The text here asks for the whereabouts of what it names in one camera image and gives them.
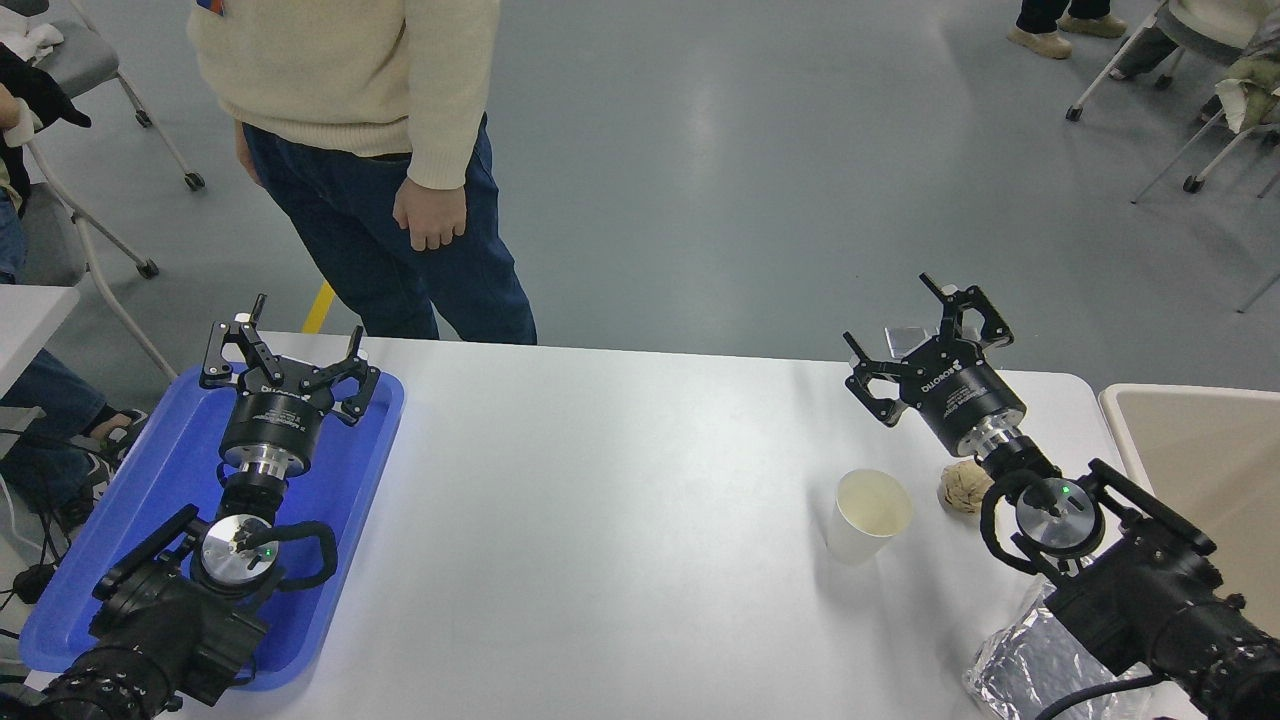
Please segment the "standing person's right hand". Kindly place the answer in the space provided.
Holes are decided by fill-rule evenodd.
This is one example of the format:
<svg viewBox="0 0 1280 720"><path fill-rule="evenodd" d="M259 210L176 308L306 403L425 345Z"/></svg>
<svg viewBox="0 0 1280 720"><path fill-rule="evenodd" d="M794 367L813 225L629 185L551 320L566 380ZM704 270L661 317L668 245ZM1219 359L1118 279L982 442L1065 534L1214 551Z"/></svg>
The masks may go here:
<svg viewBox="0 0 1280 720"><path fill-rule="evenodd" d="M239 165L243 168L244 173L257 187L262 188L262 181L259 176L257 168L253 161L253 155L250 150L248 141L244 136L244 124L239 120L233 122L232 137L234 142L236 158Z"/></svg>

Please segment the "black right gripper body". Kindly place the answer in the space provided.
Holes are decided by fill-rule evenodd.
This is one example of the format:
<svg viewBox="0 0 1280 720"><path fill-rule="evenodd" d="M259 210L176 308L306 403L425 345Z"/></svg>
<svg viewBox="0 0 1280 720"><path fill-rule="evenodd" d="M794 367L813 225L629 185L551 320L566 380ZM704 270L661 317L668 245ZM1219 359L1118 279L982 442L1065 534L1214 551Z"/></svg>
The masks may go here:
<svg viewBox="0 0 1280 720"><path fill-rule="evenodd" d="M902 380L902 401L919 411L955 457L974 454L970 434L987 418L1016 427L1027 414L1025 404L987 364L974 341L932 338L904 363L910 370Z"/></svg>

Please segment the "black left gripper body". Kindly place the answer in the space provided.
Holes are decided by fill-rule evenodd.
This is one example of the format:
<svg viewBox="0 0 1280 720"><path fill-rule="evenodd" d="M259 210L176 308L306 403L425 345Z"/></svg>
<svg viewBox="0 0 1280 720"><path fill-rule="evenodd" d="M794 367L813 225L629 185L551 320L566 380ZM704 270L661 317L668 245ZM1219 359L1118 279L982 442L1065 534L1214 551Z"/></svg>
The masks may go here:
<svg viewBox="0 0 1280 720"><path fill-rule="evenodd" d="M305 389L285 375L283 387L270 386L261 369L242 372L236 382L236 404L219 445L228 462L239 462L253 446L285 451L292 462L311 462L325 414L333 407L329 388Z"/></svg>

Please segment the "standing person's left hand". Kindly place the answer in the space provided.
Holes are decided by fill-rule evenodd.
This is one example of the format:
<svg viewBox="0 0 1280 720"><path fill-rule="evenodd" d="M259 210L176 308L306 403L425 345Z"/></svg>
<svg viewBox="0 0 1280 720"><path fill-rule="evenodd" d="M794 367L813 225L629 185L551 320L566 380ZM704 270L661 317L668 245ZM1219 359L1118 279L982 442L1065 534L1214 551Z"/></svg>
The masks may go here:
<svg viewBox="0 0 1280 720"><path fill-rule="evenodd" d="M443 249L463 236L467 215L463 186L433 190L406 178L393 202L393 218L416 252Z"/></svg>

